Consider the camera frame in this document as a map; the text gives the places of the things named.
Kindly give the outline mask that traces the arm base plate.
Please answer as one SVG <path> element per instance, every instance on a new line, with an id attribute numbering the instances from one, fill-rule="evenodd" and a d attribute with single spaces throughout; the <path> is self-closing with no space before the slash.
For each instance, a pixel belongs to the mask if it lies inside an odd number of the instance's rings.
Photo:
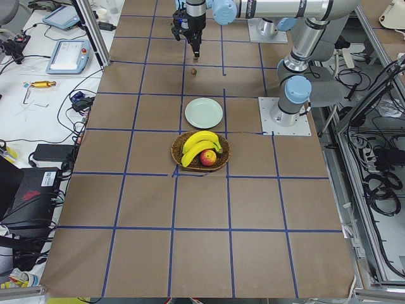
<path id="1" fill-rule="evenodd" d="M 278 26 L 282 24 L 282 18 L 265 19 L 253 18 L 247 21 L 250 42 L 268 44 L 288 43 L 285 31 L 279 31 Z"/>
<path id="2" fill-rule="evenodd" d="M 311 136 L 305 106 L 299 113 L 286 114 L 278 107 L 279 98 L 259 97 L 262 133 L 267 136 Z"/>

